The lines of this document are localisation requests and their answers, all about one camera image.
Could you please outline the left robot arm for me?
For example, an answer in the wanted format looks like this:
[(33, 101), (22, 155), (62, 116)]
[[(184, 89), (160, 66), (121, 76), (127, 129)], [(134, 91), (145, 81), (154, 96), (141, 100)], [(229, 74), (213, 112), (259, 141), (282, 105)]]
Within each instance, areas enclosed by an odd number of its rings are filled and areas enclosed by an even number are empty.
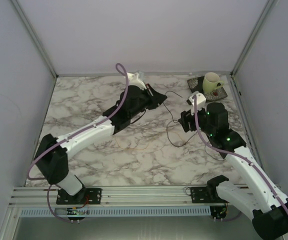
[(113, 136), (133, 123), (132, 118), (159, 107), (167, 96), (149, 84), (143, 89), (130, 85), (114, 106), (96, 120), (62, 136), (45, 135), (35, 155), (35, 165), (50, 185), (57, 185), (69, 196), (80, 197), (83, 183), (69, 170), (69, 159), (91, 144)]

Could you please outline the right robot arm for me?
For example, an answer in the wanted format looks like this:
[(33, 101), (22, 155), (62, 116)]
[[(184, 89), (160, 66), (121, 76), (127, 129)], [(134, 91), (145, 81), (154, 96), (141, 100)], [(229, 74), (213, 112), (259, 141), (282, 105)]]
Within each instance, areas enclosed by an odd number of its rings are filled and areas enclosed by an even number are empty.
[(235, 187), (223, 175), (208, 181), (211, 193), (241, 211), (252, 222), (263, 240), (276, 240), (288, 235), (288, 196), (268, 177), (253, 157), (240, 134), (230, 128), (228, 111), (219, 102), (205, 105), (190, 103), (179, 122), (185, 132), (206, 135), (203, 143), (220, 153), (245, 181), (252, 196)]

